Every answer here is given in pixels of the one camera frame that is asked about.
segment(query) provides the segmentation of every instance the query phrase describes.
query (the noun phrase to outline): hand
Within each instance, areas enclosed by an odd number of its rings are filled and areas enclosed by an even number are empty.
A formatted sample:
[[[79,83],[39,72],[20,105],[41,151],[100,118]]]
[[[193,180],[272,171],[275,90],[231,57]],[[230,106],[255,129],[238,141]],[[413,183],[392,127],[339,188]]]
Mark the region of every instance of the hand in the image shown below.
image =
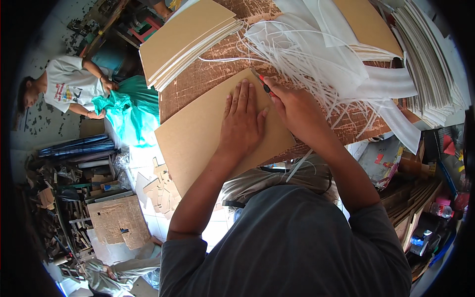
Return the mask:
[[[118,90],[119,89],[119,84],[113,81],[110,81],[106,77],[101,77],[101,82],[102,82],[102,88],[104,88],[104,91],[109,95],[111,93],[111,90]]]
[[[237,165],[251,154],[264,138],[268,108],[256,115],[256,88],[247,79],[236,85],[233,96],[226,98],[221,137],[216,150]]]
[[[270,77],[265,84],[277,96],[271,99],[286,127],[298,139],[313,148],[322,136],[334,135],[315,98],[305,90],[287,89]]]
[[[87,116],[90,118],[90,119],[96,119],[96,120],[100,120],[100,119],[103,119],[106,115],[106,111],[105,109],[102,109],[101,110],[101,113],[100,114],[96,114],[94,110],[91,110],[91,111],[88,111],[87,112]]]
[[[109,278],[117,281],[117,276],[115,276],[115,273],[112,271],[111,267],[108,265],[104,265],[105,271],[107,272],[107,275]]]

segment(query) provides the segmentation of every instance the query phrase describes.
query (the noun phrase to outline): plastic bottle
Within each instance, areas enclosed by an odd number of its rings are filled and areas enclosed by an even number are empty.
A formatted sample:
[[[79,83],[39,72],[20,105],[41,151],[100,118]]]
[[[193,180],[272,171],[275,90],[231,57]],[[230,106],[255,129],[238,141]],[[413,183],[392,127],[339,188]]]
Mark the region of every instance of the plastic bottle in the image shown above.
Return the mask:
[[[444,219],[453,217],[455,213],[450,206],[442,205],[437,202],[432,203],[429,212]]]

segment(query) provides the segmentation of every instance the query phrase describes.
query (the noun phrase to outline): printed graphic on t-shirt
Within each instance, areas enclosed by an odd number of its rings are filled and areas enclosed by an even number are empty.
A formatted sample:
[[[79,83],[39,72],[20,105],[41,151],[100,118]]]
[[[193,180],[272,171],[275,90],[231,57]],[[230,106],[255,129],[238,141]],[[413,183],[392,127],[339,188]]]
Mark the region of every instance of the printed graphic on t-shirt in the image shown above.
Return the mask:
[[[75,86],[70,87],[64,83],[56,84],[55,100],[64,103],[69,103],[71,101],[77,103],[82,91],[81,88]]]

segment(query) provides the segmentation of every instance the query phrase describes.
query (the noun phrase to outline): red paper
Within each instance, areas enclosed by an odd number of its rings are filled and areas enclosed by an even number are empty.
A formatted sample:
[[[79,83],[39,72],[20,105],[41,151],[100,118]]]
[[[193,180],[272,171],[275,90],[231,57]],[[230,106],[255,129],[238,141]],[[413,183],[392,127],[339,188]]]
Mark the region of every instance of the red paper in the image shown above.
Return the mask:
[[[444,153],[455,156],[455,145],[451,142],[446,149],[444,149]]]
[[[444,144],[442,145],[442,147],[444,148],[444,151],[447,149],[448,145],[451,144],[452,142],[453,142],[452,138],[450,138],[449,135],[444,134]]]

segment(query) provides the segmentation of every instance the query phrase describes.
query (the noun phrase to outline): fingers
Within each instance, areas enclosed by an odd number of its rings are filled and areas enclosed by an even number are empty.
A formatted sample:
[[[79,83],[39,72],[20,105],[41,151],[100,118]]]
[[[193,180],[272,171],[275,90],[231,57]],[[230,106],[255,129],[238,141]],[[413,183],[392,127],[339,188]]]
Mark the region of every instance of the fingers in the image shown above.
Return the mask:
[[[257,115],[257,132],[259,134],[259,138],[264,138],[265,127],[266,127],[266,117],[267,113],[269,112],[269,107],[266,107],[263,111],[261,111]]]
[[[279,97],[271,96],[272,102],[274,103],[275,109],[279,114],[280,118],[284,121],[287,119],[287,114],[285,113],[285,105],[282,103]]]
[[[249,84],[249,96],[247,98],[247,112],[255,115],[257,108],[257,93],[253,84]]]
[[[231,110],[232,101],[233,101],[233,97],[231,95],[228,95],[226,97],[226,106],[224,107],[224,117],[223,117],[223,119],[225,119],[228,116],[229,111]]]
[[[231,102],[231,109],[229,110],[230,114],[233,114],[236,112],[236,109],[238,108],[238,101],[239,101],[239,93],[241,92],[241,83],[238,83],[236,85],[236,88],[234,88],[234,94],[233,94],[233,100]]]
[[[239,92],[239,101],[237,102],[237,110],[246,112],[247,98],[249,97],[249,81],[243,79],[241,82],[241,90]]]
[[[285,87],[270,77],[264,77],[264,83],[268,85],[271,91],[280,98],[282,98],[287,91]]]

